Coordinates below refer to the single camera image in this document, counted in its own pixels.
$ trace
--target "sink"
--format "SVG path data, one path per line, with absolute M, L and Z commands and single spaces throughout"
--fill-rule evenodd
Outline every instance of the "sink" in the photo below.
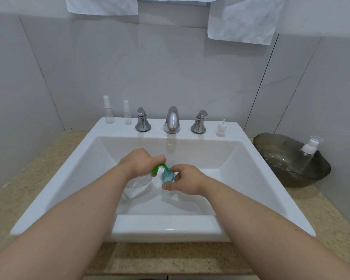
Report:
M 312 236 L 315 232 L 242 128 L 227 122 L 227 135 L 215 135 L 218 122 L 205 121 L 206 133 L 191 132 L 193 121 L 180 120 L 177 134 L 163 131 L 163 119 L 149 119 L 152 129 L 137 132 L 124 118 L 101 118 L 17 221 L 11 235 L 23 233 L 51 207 L 91 183 L 131 150 L 164 154 L 167 165 L 195 165 L 208 176 L 270 207 Z M 160 174 L 133 198 L 122 195 L 111 242 L 230 241 L 209 202 L 201 196 L 161 189 Z

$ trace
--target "person's right arm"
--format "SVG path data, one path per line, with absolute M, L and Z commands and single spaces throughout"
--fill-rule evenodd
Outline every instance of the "person's right arm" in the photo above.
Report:
M 165 190 L 204 196 L 231 241 L 261 280 L 350 279 L 350 265 L 298 226 L 261 203 L 179 164 Z

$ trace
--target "countertop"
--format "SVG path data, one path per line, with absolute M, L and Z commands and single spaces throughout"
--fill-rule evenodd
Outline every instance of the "countertop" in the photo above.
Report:
M 19 217 L 86 132 L 65 132 L 0 191 L 0 249 Z M 317 239 L 350 263 L 350 223 L 314 186 L 287 189 Z M 87 271 L 103 274 L 254 274 L 231 243 L 104 243 Z

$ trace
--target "grout line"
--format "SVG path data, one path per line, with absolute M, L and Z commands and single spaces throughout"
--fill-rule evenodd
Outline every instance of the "grout line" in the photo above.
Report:
M 32 54 L 33 54 L 34 57 L 35 57 L 35 61 L 36 61 L 37 65 L 38 65 L 38 68 L 39 68 L 39 70 L 40 70 L 41 76 L 43 77 L 45 86 L 47 87 L 47 90 L 48 90 L 48 93 L 49 93 L 49 97 L 50 97 L 51 100 L 52 100 L 52 103 L 53 103 L 54 108 L 56 109 L 56 113 L 57 113 L 57 116 L 58 116 L 58 118 L 59 118 L 59 120 L 60 120 L 60 123 L 61 123 L 61 125 L 62 125 L 62 127 L 63 127 L 63 130 L 66 131 L 65 126 L 64 126 L 64 124 L 63 124 L 63 122 L 62 122 L 62 120 L 61 120 L 60 113 L 59 113 L 58 110 L 57 110 L 56 103 L 54 102 L 54 99 L 53 99 L 53 97 L 52 97 L 52 94 L 51 94 L 51 92 L 50 92 L 50 90 L 49 90 L 47 81 L 45 80 L 46 78 L 44 77 L 43 71 L 41 70 L 41 67 L 40 67 L 40 65 L 39 65 L 38 58 L 36 57 L 36 55 L 35 55 L 35 53 L 34 53 L 34 49 L 33 49 L 32 45 L 31 45 L 31 42 L 30 42 L 30 40 L 29 40 L 29 37 L 28 37 L 28 35 L 27 35 L 27 33 L 26 33 L 26 29 L 25 29 L 25 27 L 23 26 L 22 19 L 20 18 L 19 14 L 17 14 L 17 17 L 18 17 L 18 19 L 19 19 L 19 22 L 21 23 L 23 32 L 24 32 L 24 34 L 25 34 L 25 36 L 26 36 L 26 38 L 27 38 L 27 42 L 28 42 L 29 45 L 30 45 Z
M 254 102 L 253 102 L 252 108 L 250 109 L 249 116 L 247 117 L 247 120 L 246 120 L 246 123 L 245 123 L 245 126 L 244 126 L 244 129 L 243 129 L 243 130 L 245 130 L 246 125 L 247 125 L 247 121 L 249 121 L 250 114 L 252 113 L 252 109 L 253 109 L 253 106 L 254 106 L 255 100 L 257 99 L 259 89 L 261 88 L 261 85 L 262 85 L 263 79 L 264 79 L 264 77 L 265 77 L 265 74 L 266 74 L 266 71 L 267 71 L 268 65 L 269 65 L 269 63 L 270 63 L 270 60 L 271 60 L 272 54 L 274 53 L 275 46 L 276 46 L 276 42 L 277 42 L 277 39 L 279 39 L 279 36 L 280 36 L 280 33 L 279 33 L 279 34 L 277 35 L 277 37 L 276 37 L 276 41 L 275 41 L 274 47 L 272 48 L 271 55 L 270 55 L 270 57 L 269 57 L 269 59 L 268 59 L 267 66 L 266 66 L 266 69 L 265 69 L 265 72 L 263 73 L 263 77 L 262 77 L 261 83 L 259 84 L 257 94 L 255 95 L 255 98 L 254 98 Z
M 299 83 L 301 82 L 301 80 L 302 80 L 302 78 L 303 78 L 303 76 L 304 76 L 304 74 L 305 74 L 305 72 L 306 72 L 306 70 L 307 70 L 308 66 L 310 65 L 310 62 L 311 62 L 311 60 L 312 60 L 313 56 L 315 55 L 315 52 L 316 52 L 316 50 L 318 49 L 319 43 L 320 43 L 320 41 L 321 41 L 322 39 L 323 39 L 323 37 L 321 37 L 321 38 L 319 39 L 319 41 L 317 42 L 316 47 L 315 47 L 315 49 L 314 49 L 314 51 L 313 51 L 313 53 L 312 53 L 312 55 L 311 55 L 311 57 L 310 57 L 310 60 L 309 60 L 309 62 L 307 63 L 306 68 L 304 69 L 304 71 L 303 71 L 303 74 L 302 74 L 301 78 L 299 79 L 299 82 L 298 82 L 298 84 L 297 84 L 297 87 L 296 87 L 296 89 L 294 90 L 294 92 L 293 92 L 292 96 L 290 97 L 290 100 L 289 100 L 289 102 L 288 102 L 287 107 L 285 108 L 285 110 L 284 110 L 283 114 L 281 115 L 280 121 L 278 122 L 278 124 L 277 124 L 277 126 L 276 126 L 276 129 L 275 129 L 275 131 L 274 131 L 274 134 L 276 133 L 277 128 L 279 127 L 280 122 L 281 122 L 281 120 L 283 119 L 284 114 L 285 114 L 285 112 L 287 111 L 288 106 L 289 106 L 289 104 L 290 104 L 290 102 L 291 102 L 291 100 L 292 100 L 292 98 L 293 98 L 294 94 L 295 94 L 295 93 L 296 93 L 296 91 L 297 91 L 297 88 L 299 87 Z

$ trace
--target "white bottle cap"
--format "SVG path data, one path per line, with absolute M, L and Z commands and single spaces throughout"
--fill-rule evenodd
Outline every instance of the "white bottle cap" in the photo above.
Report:
M 109 96 L 104 95 L 104 106 L 105 108 L 110 108 L 110 101 L 109 101 Z
M 227 130 L 227 124 L 225 124 L 225 119 L 223 122 L 218 123 L 218 129 L 216 130 L 216 135 L 219 137 L 225 137 L 225 131 Z
M 314 154 L 317 150 L 319 143 L 322 143 L 324 140 L 317 136 L 310 136 L 310 140 L 306 143 L 301 149 L 307 154 Z
M 124 108 L 125 113 L 130 113 L 129 107 L 130 106 L 128 105 L 128 100 L 124 100 L 123 101 L 123 108 Z

